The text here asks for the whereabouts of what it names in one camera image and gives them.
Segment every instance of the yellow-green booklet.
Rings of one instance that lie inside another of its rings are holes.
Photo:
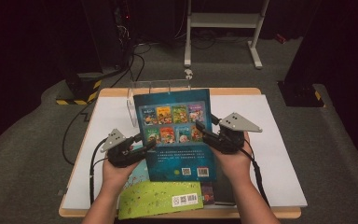
[[[121,192],[118,219],[203,208],[200,182],[150,182],[144,171],[141,162]]]

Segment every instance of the book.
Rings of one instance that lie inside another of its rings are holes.
[[[216,180],[214,155],[195,125],[201,121],[212,131],[208,89],[134,95],[133,100],[143,143],[160,139],[146,153],[151,181]],[[157,123],[145,124],[145,111],[156,111]]]
[[[200,182],[151,182],[145,160],[132,171],[118,201],[118,219],[203,208]]]

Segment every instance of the person's right arm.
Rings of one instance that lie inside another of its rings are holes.
[[[248,133],[244,135],[249,142]],[[252,150],[246,142],[243,149],[251,155]],[[280,223],[251,181],[250,159],[240,151],[232,155],[214,148],[212,151],[232,185],[241,223]]]

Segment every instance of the person's right hand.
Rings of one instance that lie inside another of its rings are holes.
[[[243,135],[245,139],[250,142],[249,134],[244,132]],[[244,143],[243,149],[252,155],[252,150],[249,147],[249,144]],[[223,154],[220,151],[211,147],[211,150],[215,157],[219,160],[222,170],[231,182],[231,184],[236,184],[240,181],[250,181],[250,164],[251,160],[243,154],[241,151],[237,151],[235,154]]]

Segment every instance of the gray floor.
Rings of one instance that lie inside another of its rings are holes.
[[[193,42],[198,47],[208,43]],[[282,223],[358,223],[358,152],[345,132],[322,85],[315,85],[326,107],[286,107],[277,86],[293,60],[300,40],[284,45],[259,40],[257,50],[263,69],[256,70],[245,42],[217,43],[208,49],[194,49],[191,69],[193,87],[257,87],[267,95],[289,156],[309,206],[302,216]],[[142,53],[148,46],[136,49]],[[139,80],[185,77],[184,48],[152,45],[143,53],[145,68]],[[135,57],[131,69],[136,76],[142,61]],[[110,77],[102,88],[118,77]],[[126,75],[117,87],[127,87]],[[62,138],[82,105],[56,105],[62,82],[41,96],[35,111],[13,124],[0,136],[0,223],[79,223],[78,218],[58,214],[72,166],[62,156]],[[91,113],[93,106],[86,112]],[[66,136],[65,152],[75,161],[88,123],[80,116]],[[172,223],[168,220],[136,219],[123,223]],[[203,220],[202,223],[239,223],[238,220]]]

